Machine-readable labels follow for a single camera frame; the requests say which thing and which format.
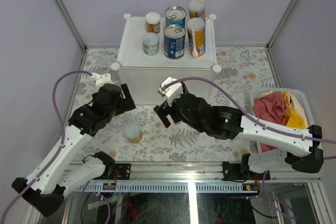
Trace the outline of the white plastic cube cabinet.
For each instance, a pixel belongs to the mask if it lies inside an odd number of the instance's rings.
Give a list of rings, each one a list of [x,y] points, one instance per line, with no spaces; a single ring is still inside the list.
[[[159,93],[159,88],[167,83],[189,77],[186,82],[188,91],[192,94],[210,100],[212,86],[203,83],[198,78],[210,81],[221,72],[217,64],[214,20],[211,14],[205,22],[206,51],[200,57],[193,57],[185,44],[185,53],[181,59],[173,60],[164,55],[164,37],[159,33],[159,52],[148,56],[143,50],[143,36],[146,34],[145,18],[131,17],[125,14],[124,32],[119,48],[117,61],[111,65],[122,83],[126,83],[136,104],[161,104],[165,97]]]

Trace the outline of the orange tall can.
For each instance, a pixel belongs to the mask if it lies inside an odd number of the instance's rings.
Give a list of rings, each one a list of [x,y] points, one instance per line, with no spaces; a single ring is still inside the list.
[[[205,3],[204,0],[192,0],[188,4],[190,18],[201,18],[205,21]]]

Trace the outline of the blue can with clear lid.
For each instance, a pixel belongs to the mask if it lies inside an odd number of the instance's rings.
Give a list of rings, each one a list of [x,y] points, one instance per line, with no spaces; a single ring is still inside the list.
[[[181,6],[172,6],[165,11],[165,24],[185,27],[186,11]]]

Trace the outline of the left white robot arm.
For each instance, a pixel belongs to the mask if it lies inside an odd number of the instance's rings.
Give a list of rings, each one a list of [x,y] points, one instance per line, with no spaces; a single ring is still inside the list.
[[[67,173],[65,169],[76,153],[114,116],[135,108],[126,84],[104,84],[93,94],[90,103],[73,112],[61,138],[42,163],[27,177],[16,178],[12,188],[40,214],[49,217],[81,185],[95,178],[113,178],[115,160],[103,151],[93,154],[72,172]]]

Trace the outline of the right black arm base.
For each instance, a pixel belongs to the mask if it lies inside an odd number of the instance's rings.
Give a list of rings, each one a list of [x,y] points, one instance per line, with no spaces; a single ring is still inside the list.
[[[269,154],[247,153],[241,157],[240,163],[222,162],[223,181],[245,182],[255,180],[270,168]]]

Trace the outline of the tall can with spoon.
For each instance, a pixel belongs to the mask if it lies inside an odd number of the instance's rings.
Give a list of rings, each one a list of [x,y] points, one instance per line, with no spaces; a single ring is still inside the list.
[[[203,19],[195,17],[187,22],[187,34],[190,53],[197,51],[197,56],[200,57],[205,53],[205,22]]]

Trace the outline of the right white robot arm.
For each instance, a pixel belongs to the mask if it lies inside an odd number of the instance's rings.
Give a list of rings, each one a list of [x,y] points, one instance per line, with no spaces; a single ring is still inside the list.
[[[318,140],[322,128],[311,125],[307,129],[287,127],[244,115],[229,106],[212,106],[193,94],[181,95],[172,103],[164,101],[154,108],[165,127],[184,122],[200,133],[219,140],[236,138],[261,142],[274,150],[259,154],[244,154],[239,166],[240,175],[251,179],[257,174],[275,168],[291,167],[302,173],[318,173],[324,163],[323,150]]]

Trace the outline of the short orange can white lid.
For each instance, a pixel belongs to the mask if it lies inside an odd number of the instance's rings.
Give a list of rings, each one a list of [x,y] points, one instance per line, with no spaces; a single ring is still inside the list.
[[[145,26],[147,33],[158,34],[161,31],[161,16],[156,12],[149,12],[145,16]]]

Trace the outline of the blue can silver top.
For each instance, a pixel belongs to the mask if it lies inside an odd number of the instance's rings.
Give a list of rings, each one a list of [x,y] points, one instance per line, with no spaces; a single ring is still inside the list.
[[[178,60],[185,53],[186,30],[181,25],[171,24],[164,28],[164,55],[171,60]]]

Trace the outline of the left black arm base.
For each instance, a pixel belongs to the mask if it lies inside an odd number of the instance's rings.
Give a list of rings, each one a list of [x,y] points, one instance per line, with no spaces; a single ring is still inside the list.
[[[82,162],[88,164],[89,161],[101,161],[104,165],[104,170],[100,176],[95,176],[93,179],[115,179],[129,180],[131,174],[131,164],[116,163],[115,160],[103,151],[99,151],[93,155],[87,155]]]

